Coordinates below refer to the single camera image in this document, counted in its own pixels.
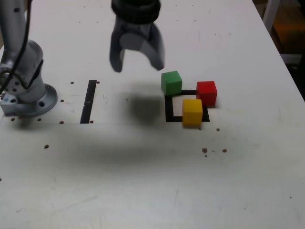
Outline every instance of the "black square outline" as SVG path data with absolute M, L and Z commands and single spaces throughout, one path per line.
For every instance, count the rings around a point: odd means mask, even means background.
M 196 90 L 182 90 L 180 94 L 164 96 L 165 120 L 167 123 L 181 123 L 182 122 L 182 116 L 173 115 L 173 96 L 180 96 L 180 95 L 196 95 Z M 209 113 L 208 113 L 208 108 L 206 106 L 203 106 L 202 109 L 203 109 L 202 122 L 209 122 L 210 117 L 209 117 Z

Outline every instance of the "black line marking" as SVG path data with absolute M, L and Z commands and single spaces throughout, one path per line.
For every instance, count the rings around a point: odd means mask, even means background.
M 81 124 L 90 122 L 91 109 L 93 105 L 96 80 L 89 80 L 84 107 L 81 114 Z
M 173 97 L 165 96 L 165 120 L 171 122 L 173 119 Z
M 174 96 L 181 96 L 181 95 L 196 95 L 196 90 L 182 90 L 180 94 L 176 94 Z M 166 95 L 165 99 L 165 120 L 167 123 L 181 123 L 182 116 L 174 116 L 173 115 L 173 96 Z M 209 112 L 206 106 L 203 107 L 203 116 L 202 122 L 209 122 Z

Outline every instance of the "red cube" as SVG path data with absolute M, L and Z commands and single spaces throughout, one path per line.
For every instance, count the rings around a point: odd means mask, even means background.
M 214 81 L 197 82 L 196 98 L 201 99 L 202 106 L 215 106 L 217 89 Z

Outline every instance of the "yellow cube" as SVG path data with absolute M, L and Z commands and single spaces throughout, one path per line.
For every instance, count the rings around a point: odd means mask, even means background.
M 200 127 L 203 110 L 200 99 L 184 99 L 182 123 L 185 127 Z

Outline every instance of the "black tape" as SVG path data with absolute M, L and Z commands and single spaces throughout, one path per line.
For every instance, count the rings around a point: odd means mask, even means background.
M 96 80 L 89 80 L 84 107 L 81 114 L 81 124 L 90 122 L 90 115 L 95 94 Z

